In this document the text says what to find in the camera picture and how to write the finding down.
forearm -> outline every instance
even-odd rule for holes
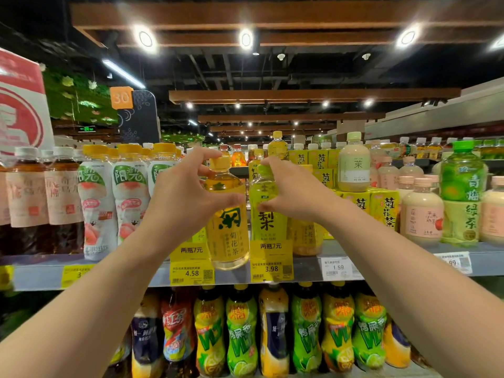
[[[174,249],[176,242],[167,239],[163,246]],[[153,233],[139,228],[5,339],[0,344],[5,376],[101,377],[164,259],[157,244]]]
[[[353,203],[333,199],[321,224],[337,238],[387,311],[439,373],[501,376],[497,342],[504,331],[496,324],[504,304]]]

shelf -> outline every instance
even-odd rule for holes
[[[504,248],[497,248],[480,242],[477,248],[456,248],[448,244],[439,244],[431,253],[450,253],[468,251],[470,253],[473,274],[471,276],[504,275]],[[325,258],[345,256],[345,252],[335,240],[325,240],[322,254],[313,257],[294,257],[294,282],[323,281],[322,262]],[[61,289],[61,274],[64,266],[92,265],[82,254],[4,256],[3,265],[14,266],[14,289],[16,291],[58,290]],[[215,271],[215,283],[243,284],[250,283],[250,265],[232,271]],[[170,263],[164,262],[154,275],[149,286],[170,285]]]

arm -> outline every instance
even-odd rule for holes
[[[313,220],[341,244],[394,321],[445,377],[502,376],[504,303],[436,256],[270,157],[279,196],[262,211]]]
[[[243,199],[201,187],[198,173],[208,171],[201,163],[219,156],[218,151],[195,149],[159,175],[140,227],[0,343],[4,376],[102,377],[163,260],[214,212]]]

bottle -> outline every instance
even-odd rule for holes
[[[108,364],[108,368],[102,378],[128,378],[129,359],[131,355],[132,335],[130,330],[126,332],[123,340],[117,347],[114,356]]]
[[[149,166],[152,160],[152,149],[142,148],[140,158],[145,162],[146,166]]]
[[[177,156],[182,160],[183,158],[186,157],[186,154],[184,154],[184,146],[183,145],[178,145],[176,146],[177,148]]]
[[[84,152],[82,150],[75,149],[74,152],[73,152],[73,159],[78,164],[81,164],[85,160],[85,158],[84,158]]]
[[[370,144],[369,155],[371,157],[371,166],[379,169],[381,167],[381,159],[387,156],[387,153],[380,147],[379,139],[370,140]]]
[[[401,203],[401,235],[423,248],[437,246],[443,234],[444,205],[431,186],[429,178],[416,178],[415,190]]]
[[[192,325],[192,294],[186,287],[169,287],[161,298],[166,378],[198,376]]]
[[[400,158],[405,158],[408,156],[412,156],[413,158],[416,155],[416,145],[409,144],[409,137],[400,137],[399,145],[401,146],[401,155]]]
[[[381,159],[381,167],[378,169],[380,177],[380,188],[386,190],[397,190],[399,188],[399,169],[392,165],[390,156]]]
[[[54,162],[54,151],[53,150],[41,150],[40,162],[46,167]]]
[[[219,150],[222,152],[222,156],[231,156],[227,149],[227,145],[219,145]]]
[[[352,345],[357,366],[364,371],[380,369],[385,362],[382,338],[387,311],[365,282],[355,295],[355,322]]]
[[[403,158],[403,166],[399,169],[400,176],[413,176],[415,178],[423,177],[423,170],[415,165],[415,158],[407,156]]]
[[[443,138],[434,136],[431,139],[431,143],[427,146],[427,151],[429,152],[429,159],[440,161],[441,153],[443,152],[443,147],[441,147],[441,140]]]
[[[250,184],[250,221],[252,240],[280,241],[287,238],[287,217],[278,212],[260,212],[257,206],[278,195],[270,166],[259,165],[258,176]]]
[[[294,331],[294,367],[298,373],[317,373],[322,362],[322,349],[318,341],[322,303],[312,282],[295,284],[290,313]]]
[[[108,161],[115,163],[119,160],[119,149],[108,149]]]
[[[416,139],[416,158],[417,159],[428,159],[429,151],[427,150],[427,146],[425,142],[427,138],[417,138]]]
[[[245,155],[243,154],[241,144],[233,145],[234,152],[231,156],[231,164],[233,167],[244,167],[247,165]]]
[[[313,172],[311,164],[300,167]],[[322,252],[323,228],[314,222],[287,218],[287,240],[292,240],[292,253],[299,256],[315,256]]]
[[[140,145],[118,145],[119,160],[112,171],[112,191],[116,198],[119,234],[117,245],[138,228],[149,206],[147,167]]]
[[[458,140],[458,138],[453,138],[452,136],[449,137],[448,139],[446,139],[446,144],[443,146],[442,155],[443,155],[443,153],[446,153],[446,152],[453,152],[453,142],[455,142],[457,140]]]
[[[255,150],[257,149],[257,145],[248,145],[249,157],[247,158],[247,165],[255,159]]]
[[[483,141],[483,146],[480,149],[482,159],[495,159],[496,148],[495,141],[493,139],[485,139]]]
[[[394,320],[387,316],[383,333],[385,362],[397,369],[405,369],[411,362],[411,344]]]
[[[7,168],[0,162],[0,255],[14,252],[13,231],[10,224],[9,199],[7,197]]]
[[[273,140],[268,145],[269,155],[274,155],[280,160],[289,160],[287,150],[287,142],[282,139],[282,132],[274,131]]]
[[[352,369],[352,326],[355,303],[344,281],[331,281],[323,296],[324,339],[322,352],[329,370]]]
[[[160,378],[163,373],[163,320],[157,294],[148,291],[131,321],[132,378]]]
[[[154,194],[154,185],[160,172],[167,170],[179,163],[173,143],[155,143],[152,149],[152,160],[147,168],[149,178],[149,195]]]
[[[439,196],[439,175],[424,175],[422,177],[431,180],[430,191]]]
[[[259,294],[261,316],[261,373],[266,378],[289,374],[289,352],[285,330],[289,296],[279,283],[268,283]]]
[[[385,151],[385,156],[392,159],[398,159],[401,156],[401,146],[396,142],[390,142],[390,139],[380,141],[380,147]]]
[[[84,247],[84,217],[79,197],[79,163],[73,148],[54,147],[54,162],[47,166],[45,192],[55,253],[80,254]]]
[[[226,302],[229,348],[227,366],[233,377],[253,376],[257,370],[255,344],[257,304],[248,284],[235,284]]]
[[[294,164],[308,164],[308,150],[303,143],[294,143],[294,149],[289,151],[289,160]]]
[[[215,285],[203,285],[194,303],[198,336],[196,367],[201,376],[219,377],[226,362],[224,347],[224,300]]]
[[[231,158],[210,159],[210,172],[203,184],[213,193],[241,193],[245,185],[229,173]],[[206,225],[210,259],[216,269],[230,270],[241,267],[249,260],[249,233],[245,199],[239,207],[216,212]]]
[[[481,200],[481,241],[504,245],[504,176],[492,177],[492,189]]]
[[[105,145],[84,145],[86,160],[78,168],[84,216],[84,257],[98,261],[117,248],[117,213],[112,193],[112,164]]]
[[[477,245],[479,213],[486,171],[472,153],[473,140],[453,142],[454,153],[441,163],[440,196],[444,201],[443,242]]]
[[[15,147],[16,163],[6,175],[15,254],[52,254],[54,240],[45,194],[45,166],[35,147]]]
[[[249,183],[257,178],[257,167],[261,164],[261,160],[264,158],[263,155],[263,149],[254,149],[254,160],[249,162]]]
[[[338,158],[338,187],[346,192],[365,192],[369,187],[369,167],[371,159],[369,150],[359,144],[361,133],[347,134],[348,145]]]

wooden beam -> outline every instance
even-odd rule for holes
[[[316,33],[261,33],[261,46],[335,46],[335,45],[390,45],[395,43],[398,30],[350,31]],[[470,44],[489,42],[497,37],[495,28],[432,28],[423,30],[416,44]],[[236,33],[171,33],[156,32],[161,47],[238,47]],[[130,31],[123,32],[118,47],[138,47]]]
[[[82,30],[376,29],[504,25],[502,0],[73,3]]]
[[[334,123],[329,123],[329,124],[320,124],[320,123],[314,123],[314,124],[302,124],[298,126],[292,126],[292,125],[279,125],[279,126],[211,126],[210,131],[211,132],[227,132],[227,133],[234,133],[234,132],[245,132],[245,135],[248,135],[247,133],[253,133],[257,131],[263,131],[263,132],[273,132],[276,130],[280,130],[283,133],[290,133],[293,130],[318,130],[321,128],[322,130],[332,130],[336,128],[336,122]]]
[[[317,122],[327,120],[383,119],[385,113],[342,113],[342,114],[278,114],[278,115],[198,115],[201,123],[235,123],[235,122]]]
[[[423,99],[451,99],[460,96],[459,88],[337,88],[331,90],[171,90],[170,101],[174,104],[247,104],[358,102],[374,98],[377,102],[418,102]]]

